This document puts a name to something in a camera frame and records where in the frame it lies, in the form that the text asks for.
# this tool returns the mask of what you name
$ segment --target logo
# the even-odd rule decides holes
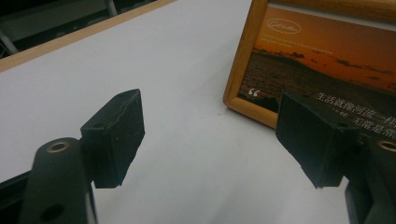
[[[271,19],[267,21],[267,26],[275,31],[288,35],[295,35],[302,31],[299,24],[284,19]]]

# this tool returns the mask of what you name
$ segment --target black plastic part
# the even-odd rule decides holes
[[[356,146],[360,128],[315,99],[284,91],[276,137],[315,188],[339,186],[341,157]]]
[[[364,224],[395,224],[396,143],[375,138],[364,151],[363,167],[374,199]]]
[[[0,184],[0,222],[17,223],[30,172],[17,175]]]
[[[84,153],[92,159],[98,189],[121,185],[145,135],[140,90],[114,96],[82,127]]]
[[[96,223],[77,139],[48,142],[35,154],[19,223]]]

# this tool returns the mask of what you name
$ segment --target wooden frame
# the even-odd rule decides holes
[[[233,67],[223,96],[223,102],[231,109],[272,128],[276,127],[277,113],[239,98],[249,57],[258,38],[268,6],[267,0],[252,0],[242,37],[233,61]],[[368,21],[396,24],[396,4],[387,0],[275,0],[271,3],[286,4],[314,11],[361,18]]]

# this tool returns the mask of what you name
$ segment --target black bracket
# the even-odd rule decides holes
[[[140,90],[113,97],[81,128],[38,149],[30,172],[0,184],[1,223],[97,223],[91,182],[121,185],[145,134]]]
[[[276,137],[316,188],[345,176],[351,224],[396,223],[396,143],[360,127],[307,95],[284,91]]]

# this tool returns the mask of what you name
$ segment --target sunset photo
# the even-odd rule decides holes
[[[396,32],[268,7],[238,97],[277,112],[297,91],[396,138],[395,55]]]

